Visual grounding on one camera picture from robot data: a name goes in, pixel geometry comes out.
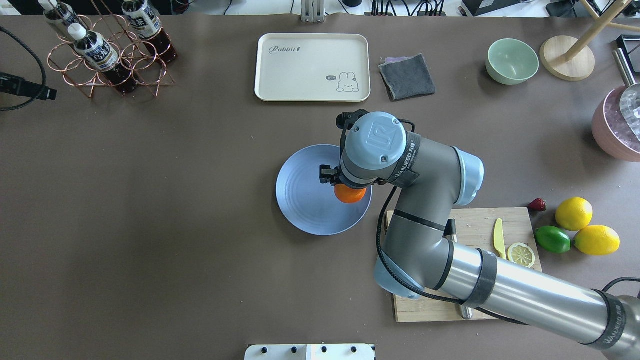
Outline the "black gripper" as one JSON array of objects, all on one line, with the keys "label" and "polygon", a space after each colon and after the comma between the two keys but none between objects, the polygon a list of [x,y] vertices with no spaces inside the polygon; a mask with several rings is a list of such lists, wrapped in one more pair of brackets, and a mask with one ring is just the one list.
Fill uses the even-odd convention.
[{"label": "black gripper", "polygon": [[332,167],[331,165],[320,165],[319,166],[319,180],[322,184],[330,184],[331,186],[336,186],[338,184],[343,184],[342,181],[342,169],[340,166]]}]

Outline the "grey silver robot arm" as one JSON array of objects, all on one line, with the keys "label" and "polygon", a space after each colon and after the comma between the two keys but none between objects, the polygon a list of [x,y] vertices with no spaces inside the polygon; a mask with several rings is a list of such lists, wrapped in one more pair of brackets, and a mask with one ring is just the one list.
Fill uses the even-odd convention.
[{"label": "grey silver robot arm", "polygon": [[439,301],[528,325],[599,350],[608,359],[639,358],[639,299],[570,284],[453,240],[451,210],[482,187],[484,167],[471,153],[405,129],[387,112],[343,112],[339,165],[320,166],[320,182],[363,189],[400,188],[384,239],[376,240],[375,279],[397,296],[441,291]]}]

